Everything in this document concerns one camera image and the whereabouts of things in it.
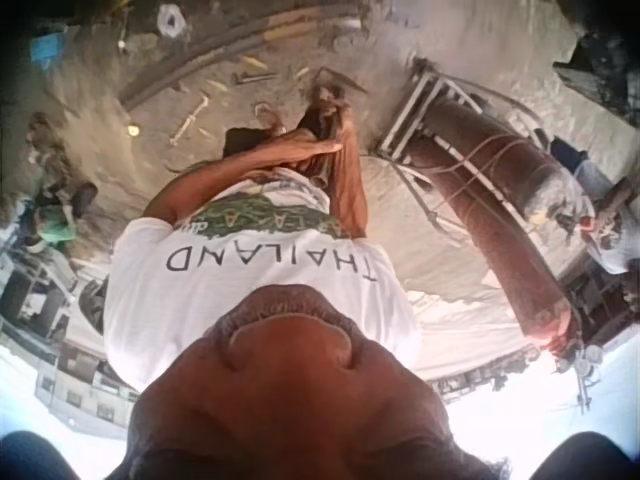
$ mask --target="person in green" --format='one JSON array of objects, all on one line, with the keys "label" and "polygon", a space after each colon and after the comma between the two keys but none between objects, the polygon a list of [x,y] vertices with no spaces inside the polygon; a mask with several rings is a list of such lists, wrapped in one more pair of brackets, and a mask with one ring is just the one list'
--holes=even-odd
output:
[{"label": "person in green", "polygon": [[53,140],[43,115],[34,115],[27,142],[31,146],[29,161],[36,165],[36,178],[31,195],[33,207],[25,215],[24,226],[27,247],[35,253],[47,244],[56,246],[76,237],[76,222],[98,189],[90,182],[74,187],[64,148]]}]

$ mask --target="window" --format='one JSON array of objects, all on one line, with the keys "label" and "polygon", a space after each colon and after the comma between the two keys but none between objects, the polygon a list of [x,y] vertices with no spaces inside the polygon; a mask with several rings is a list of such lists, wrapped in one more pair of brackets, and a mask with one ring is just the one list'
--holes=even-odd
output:
[{"label": "window", "polygon": [[67,403],[73,405],[74,407],[80,408],[82,406],[82,395],[78,395],[76,392],[68,390]]},{"label": "window", "polygon": [[103,390],[107,390],[114,395],[118,395],[118,392],[120,392],[120,385],[104,374],[100,374],[100,386],[103,387]]},{"label": "window", "polygon": [[111,407],[107,407],[102,403],[98,404],[98,417],[106,420],[107,422],[113,423],[113,417],[115,416],[115,411]]},{"label": "window", "polygon": [[46,390],[47,392],[51,392],[53,390],[53,385],[54,385],[54,382],[49,377],[42,377],[42,382],[40,383],[40,386],[42,387],[43,390]]}]

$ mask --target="white t-shirt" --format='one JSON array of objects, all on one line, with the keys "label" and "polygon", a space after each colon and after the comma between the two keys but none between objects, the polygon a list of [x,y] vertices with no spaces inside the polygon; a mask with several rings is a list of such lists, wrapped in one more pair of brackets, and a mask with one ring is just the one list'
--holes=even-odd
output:
[{"label": "white t-shirt", "polygon": [[304,284],[409,366],[420,332],[381,247],[350,240],[329,200],[302,176],[245,180],[180,228],[141,218],[115,246],[105,343],[118,375],[138,390],[249,293]]}]

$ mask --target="man's arm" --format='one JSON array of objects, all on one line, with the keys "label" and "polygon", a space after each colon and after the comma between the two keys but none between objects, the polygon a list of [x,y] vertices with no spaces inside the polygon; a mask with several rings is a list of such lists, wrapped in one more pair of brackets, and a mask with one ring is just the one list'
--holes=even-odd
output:
[{"label": "man's arm", "polygon": [[341,148],[335,140],[318,142],[308,130],[295,130],[176,178],[151,200],[142,216],[175,225],[252,170],[299,162]]},{"label": "man's arm", "polygon": [[331,214],[340,221],[351,238],[364,238],[367,236],[369,210],[362,184],[358,138],[350,107],[341,108],[340,120],[342,127],[337,140],[343,148],[335,154],[330,192]]}]

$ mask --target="rope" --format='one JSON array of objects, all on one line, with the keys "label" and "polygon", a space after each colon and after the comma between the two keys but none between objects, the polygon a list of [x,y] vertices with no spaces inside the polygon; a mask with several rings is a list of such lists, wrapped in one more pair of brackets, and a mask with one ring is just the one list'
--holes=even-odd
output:
[{"label": "rope", "polygon": [[[456,165],[454,165],[453,167],[447,167],[445,169],[443,169],[443,171],[439,171],[439,172],[433,172],[433,173],[445,173],[445,172],[453,172],[454,170],[456,170],[457,168],[459,168],[460,166],[464,165],[464,163],[466,161],[469,161],[473,155],[475,155],[482,147],[484,147],[485,145],[487,145],[489,143],[489,141],[491,140],[495,140],[497,137],[504,137],[507,134],[502,134],[502,135],[495,135],[494,137],[489,137],[487,140],[485,140],[484,142],[482,142],[480,145],[478,145],[478,147],[476,147],[469,155],[467,155],[464,160],[462,160],[461,162],[457,163]],[[466,188],[473,183],[473,181],[476,180],[476,178],[478,177],[479,174],[483,173],[484,171],[493,165],[493,169],[495,169],[495,166],[497,165],[498,161],[502,158],[502,156],[512,147],[515,147],[516,145],[521,145],[524,143],[528,143],[529,140],[526,139],[518,139],[518,140],[514,140],[511,143],[508,143],[505,147],[502,148],[502,150],[500,150],[498,153],[496,153],[485,165],[482,166],[482,168],[479,168],[477,172],[475,172],[473,174],[473,176],[471,177],[471,179],[469,179],[469,181],[467,181],[462,187],[460,187],[455,193],[453,193],[452,195],[450,195],[447,198],[444,198],[438,205],[436,205],[433,208],[433,211],[437,211],[439,208],[441,208],[445,203],[450,202],[451,200],[453,200],[454,198],[456,198],[458,195],[460,195],[460,193],[462,193],[464,190],[466,190]],[[487,176],[487,178],[491,178],[491,176],[493,176],[493,172],[494,170],[492,169],[491,173]]]},{"label": "rope", "polygon": [[400,177],[400,180],[402,180],[405,186],[409,189],[409,192],[411,193],[411,195],[413,195],[413,198],[418,202],[418,205],[420,205],[420,208],[422,208],[422,211],[426,215],[427,220],[433,226],[433,228],[438,233],[442,234],[445,237],[445,240],[447,241],[448,244],[450,244],[453,247],[460,248],[462,246],[460,242],[458,242],[455,238],[453,238],[453,236],[449,232],[447,232],[444,228],[442,228],[442,226],[438,223],[438,219],[437,219],[438,214],[429,209],[429,206],[427,205],[427,203],[422,199],[418,191],[407,179],[407,177],[402,172],[402,170],[398,168],[398,165],[396,165],[394,162],[391,162],[391,168],[393,168],[396,174]]},{"label": "rope", "polygon": [[446,73],[441,73],[436,71],[435,69],[433,69],[434,73],[436,75],[439,75],[443,78],[446,78],[448,80],[453,80],[454,82],[457,83],[462,83],[465,85],[468,85],[471,88],[475,88],[476,90],[480,90],[481,92],[484,93],[488,93],[489,95],[493,95],[496,98],[499,98],[500,100],[507,102],[509,105],[511,105],[513,108],[517,108],[518,110],[526,113],[527,115],[529,115],[529,117],[531,117],[533,119],[533,121],[535,121],[538,125],[540,125],[540,128],[543,129],[544,132],[544,122],[542,121],[542,118],[540,118],[538,116],[538,114],[536,112],[534,112],[533,110],[531,110],[529,107],[527,107],[525,104],[517,101],[514,98],[511,98],[507,95],[504,95],[500,92],[496,92],[495,90],[492,90],[490,88],[484,87],[482,85],[479,85],[477,83],[474,83],[470,80],[465,80],[464,78],[460,78],[460,77],[454,77],[453,75],[447,75]]}]

